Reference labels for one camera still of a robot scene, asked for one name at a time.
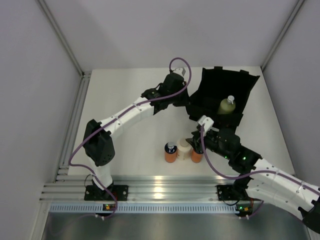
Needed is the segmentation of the yellow-green pump bottle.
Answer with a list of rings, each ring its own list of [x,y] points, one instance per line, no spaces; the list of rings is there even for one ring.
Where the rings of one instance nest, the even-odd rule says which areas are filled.
[[[235,108],[236,108],[235,97],[233,95],[229,95],[227,98],[223,99],[220,102],[217,113],[219,115],[232,114]]]

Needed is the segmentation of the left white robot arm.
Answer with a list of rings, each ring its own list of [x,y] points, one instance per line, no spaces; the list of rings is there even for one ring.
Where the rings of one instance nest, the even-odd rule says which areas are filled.
[[[83,139],[90,139],[83,148],[94,175],[98,178],[92,180],[92,187],[98,198],[107,200],[113,194],[109,162],[115,156],[114,140],[134,124],[167,109],[169,105],[184,107],[189,103],[187,89],[173,97],[164,98],[186,86],[182,70],[182,68],[171,70],[162,83],[155,88],[145,90],[133,104],[115,115],[101,121],[92,119],[87,123]]]

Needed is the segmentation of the black canvas bag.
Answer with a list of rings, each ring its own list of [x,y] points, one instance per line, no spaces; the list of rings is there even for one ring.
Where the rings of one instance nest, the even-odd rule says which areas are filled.
[[[221,66],[203,68],[199,87],[189,97],[189,104],[185,107],[189,119],[196,122],[205,115],[214,121],[214,128],[235,131],[242,120],[251,90],[259,78],[242,69],[233,71]],[[235,98],[235,110],[230,114],[219,114],[220,103],[228,96]]]

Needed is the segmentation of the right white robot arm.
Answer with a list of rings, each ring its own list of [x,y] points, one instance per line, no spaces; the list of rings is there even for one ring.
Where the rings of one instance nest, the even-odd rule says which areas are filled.
[[[239,199],[258,199],[297,217],[312,231],[320,231],[320,188],[277,168],[260,154],[243,146],[231,129],[209,130],[200,126],[186,141],[196,153],[207,150],[225,158],[238,176],[220,174],[233,180],[232,192]]]

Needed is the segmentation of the cream bottle white cap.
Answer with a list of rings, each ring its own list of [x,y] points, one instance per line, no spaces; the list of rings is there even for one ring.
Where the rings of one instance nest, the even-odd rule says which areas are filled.
[[[186,141],[185,138],[181,138],[177,141],[177,159],[180,161],[187,160],[191,157],[192,146]]]

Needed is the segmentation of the orange bottle white pump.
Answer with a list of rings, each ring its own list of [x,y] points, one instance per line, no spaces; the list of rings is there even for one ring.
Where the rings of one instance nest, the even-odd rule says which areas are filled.
[[[197,151],[196,149],[193,149],[190,158],[192,162],[200,163],[203,158],[203,152],[201,150]]]

